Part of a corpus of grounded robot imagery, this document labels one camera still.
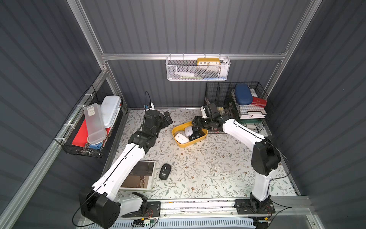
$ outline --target black wire basket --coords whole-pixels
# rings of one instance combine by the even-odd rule
[[[231,91],[235,89],[237,84],[246,84],[249,88],[254,89],[258,98],[266,99],[267,105],[265,111],[267,115],[265,118],[260,119],[240,119],[238,108],[235,105],[235,101],[231,95]],[[208,82],[206,84],[205,101],[204,104],[214,103],[217,106],[221,115],[227,114],[233,117],[243,126],[250,130],[259,133],[266,125],[266,120],[269,119],[273,113],[273,105],[270,102],[267,93],[263,89],[259,82]],[[219,130],[210,130],[209,133],[223,133]]]
[[[102,104],[104,98],[108,95],[112,95],[112,94],[94,91],[89,96],[87,101],[83,104],[83,107],[87,107],[94,103],[97,103],[100,105],[100,104]],[[111,129],[107,135],[107,138],[103,141],[101,148],[92,149],[89,147],[80,147],[80,146],[72,145],[72,141],[74,140],[76,134],[78,133],[81,125],[83,124],[83,122],[85,120],[83,107],[80,108],[76,117],[71,121],[70,124],[68,124],[68,128],[67,128],[67,131],[64,134],[64,136],[62,138],[57,138],[57,139],[55,138],[55,140],[61,145],[62,149],[67,154],[102,158],[103,154],[108,155],[109,151],[112,148],[114,138],[116,136],[119,124],[121,123],[121,120],[122,120],[123,112],[122,112],[122,110],[119,111],[119,114],[117,115],[117,119],[116,119],[114,125],[111,127]]]

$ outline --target white mesh basket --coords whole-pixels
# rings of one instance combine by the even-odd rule
[[[227,80],[229,56],[207,56],[219,58],[220,65],[197,66],[197,58],[204,56],[167,56],[167,78],[170,81],[223,81]]]

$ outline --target computer mouse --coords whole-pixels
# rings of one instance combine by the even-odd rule
[[[184,133],[186,134],[186,136],[191,136],[193,134],[192,126],[187,126],[184,129]]]
[[[168,176],[169,176],[171,170],[172,170],[171,165],[169,165],[169,164],[162,165],[160,173],[159,173],[159,178],[161,180],[165,181],[166,179],[168,179]]]
[[[183,134],[181,133],[178,133],[176,136],[175,136],[175,139],[177,140],[177,142],[179,142],[180,144],[186,144],[189,142],[189,139],[184,136]]]
[[[204,136],[205,133],[202,130],[200,130],[200,131],[197,131],[196,133],[194,133],[194,135],[196,138],[200,138],[200,137]]]
[[[175,132],[174,137],[177,136],[177,134],[182,134],[183,136],[185,136],[187,138],[189,137],[189,136],[186,136],[186,133],[184,132],[184,130],[179,130],[179,131]]]
[[[193,140],[195,140],[196,139],[196,135],[191,135],[191,136],[189,136],[189,141],[193,141]]]

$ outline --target blue item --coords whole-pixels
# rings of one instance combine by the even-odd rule
[[[235,98],[239,105],[248,105],[253,102],[253,96],[246,84],[237,84],[235,86]]]
[[[103,142],[96,144],[96,145],[92,145],[90,144],[89,148],[91,149],[100,149],[102,147]]]

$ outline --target barcode sticker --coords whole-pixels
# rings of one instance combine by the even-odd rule
[[[88,107],[88,116],[95,115],[94,106]]]

